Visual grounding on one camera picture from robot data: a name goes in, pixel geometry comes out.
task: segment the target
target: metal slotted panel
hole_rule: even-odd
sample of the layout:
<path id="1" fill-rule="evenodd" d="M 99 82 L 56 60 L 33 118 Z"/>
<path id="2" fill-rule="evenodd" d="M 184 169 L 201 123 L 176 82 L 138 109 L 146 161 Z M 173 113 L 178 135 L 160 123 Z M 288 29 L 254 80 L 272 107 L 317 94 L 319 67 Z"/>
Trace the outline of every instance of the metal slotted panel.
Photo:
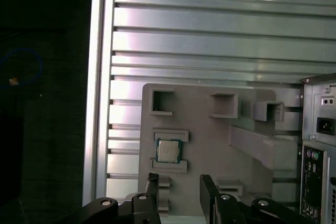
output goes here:
<path id="1" fill-rule="evenodd" d="M 276 134 L 300 142 L 300 79 L 336 72 L 336 0 L 106 0 L 104 18 L 96 197 L 137 190 L 146 83 L 274 90 Z M 293 173 L 275 177 L 277 200 Z"/>

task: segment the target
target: ventilation grille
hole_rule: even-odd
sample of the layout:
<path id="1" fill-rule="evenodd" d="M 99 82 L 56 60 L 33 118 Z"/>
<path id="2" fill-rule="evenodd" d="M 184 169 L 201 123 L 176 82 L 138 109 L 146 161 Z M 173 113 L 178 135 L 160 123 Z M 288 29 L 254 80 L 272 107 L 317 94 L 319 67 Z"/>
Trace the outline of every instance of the ventilation grille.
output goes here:
<path id="1" fill-rule="evenodd" d="M 335 218 L 335 201 L 336 201 L 336 190 L 334 189 L 332 191 L 332 207 L 331 207 L 331 224 L 336 224 L 336 218 Z"/>

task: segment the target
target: ps/2 port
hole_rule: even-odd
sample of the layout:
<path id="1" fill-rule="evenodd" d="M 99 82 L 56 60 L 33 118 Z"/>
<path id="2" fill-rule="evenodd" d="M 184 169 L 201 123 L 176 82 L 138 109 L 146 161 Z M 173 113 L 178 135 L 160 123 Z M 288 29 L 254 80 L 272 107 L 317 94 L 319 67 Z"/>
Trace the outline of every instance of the ps/2 port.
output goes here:
<path id="1" fill-rule="evenodd" d="M 308 149 L 308 150 L 306 151 L 306 156 L 307 156 L 307 157 L 311 157 L 311 150 L 310 150 L 310 149 Z"/>
<path id="2" fill-rule="evenodd" d="M 311 157 L 315 160 L 318 160 L 319 159 L 319 153 L 318 152 L 312 152 Z"/>

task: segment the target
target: gray plastic slot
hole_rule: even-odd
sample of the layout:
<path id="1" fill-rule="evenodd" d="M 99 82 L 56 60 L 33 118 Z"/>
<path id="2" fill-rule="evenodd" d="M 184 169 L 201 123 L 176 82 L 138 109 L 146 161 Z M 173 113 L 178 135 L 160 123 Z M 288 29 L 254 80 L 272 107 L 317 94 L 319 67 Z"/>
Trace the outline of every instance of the gray plastic slot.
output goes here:
<path id="1" fill-rule="evenodd" d="M 150 110 L 151 115 L 173 115 L 171 110 L 171 101 L 173 99 L 174 90 L 161 89 L 150 90 Z"/>
<path id="2" fill-rule="evenodd" d="M 169 202 L 168 199 L 162 199 L 159 201 L 159 211 L 169 211 Z"/>
<path id="3" fill-rule="evenodd" d="M 215 92 L 212 97 L 212 118 L 238 118 L 238 94 L 233 92 Z"/>
<path id="4" fill-rule="evenodd" d="M 253 119 L 258 121 L 283 122 L 285 104 L 277 101 L 255 101 L 253 104 Z"/>
<path id="5" fill-rule="evenodd" d="M 159 138 L 178 139 L 182 142 L 189 141 L 189 131 L 184 130 L 153 129 L 152 134 L 154 141 L 157 141 Z"/>
<path id="6" fill-rule="evenodd" d="M 236 196 L 243 195 L 243 183 L 238 180 L 217 180 L 217 187 L 221 194 L 231 194 Z"/>
<path id="7" fill-rule="evenodd" d="M 159 187 L 170 187 L 169 176 L 165 176 L 165 175 L 159 176 Z"/>
<path id="8" fill-rule="evenodd" d="M 243 151 L 270 170 L 294 170 L 297 162 L 295 141 L 261 135 L 230 125 L 231 146 Z"/>
<path id="9" fill-rule="evenodd" d="M 163 163 L 157 162 L 154 158 L 151 160 L 151 167 L 153 170 L 158 172 L 166 172 L 166 173 L 186 173 L 187 172 L 187 161 L 181 160 L 180 163 Z"/>

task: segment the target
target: gray foam tray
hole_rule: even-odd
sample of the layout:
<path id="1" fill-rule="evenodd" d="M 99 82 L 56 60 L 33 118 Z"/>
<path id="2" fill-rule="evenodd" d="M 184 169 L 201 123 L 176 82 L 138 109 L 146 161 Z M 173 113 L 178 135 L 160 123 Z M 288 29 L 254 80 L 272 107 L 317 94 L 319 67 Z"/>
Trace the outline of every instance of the gray foam tray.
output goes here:
<path id="1" fill-rule="evenodd" d="M 153 91 L 160 90 L 162 93 L 153 95 Z M 275 93 L 270 90 L 146 84 L 142 97 L 139 191 L 144 191 L 149 172 L 169 176 L 168 213 L 177 216 L 202 215 L 200 174 L 210 174 L 214 182 L 239 180 L 244 191 L 270 194 L 272 171 L 248 154 L 229 146 L 228 134 L 231 124 L 273 135 L 275 123 L 254 121 L 251 110 L 254 101 L 273 101 L 275 98 Z M 223 117 L 228 114 L 228 118 L 213 117 L 213 114 Z M 153 168 L 154 129 L 189 132 L 188 142 L 183 142 L 182 146 L 186 172 Z"/>

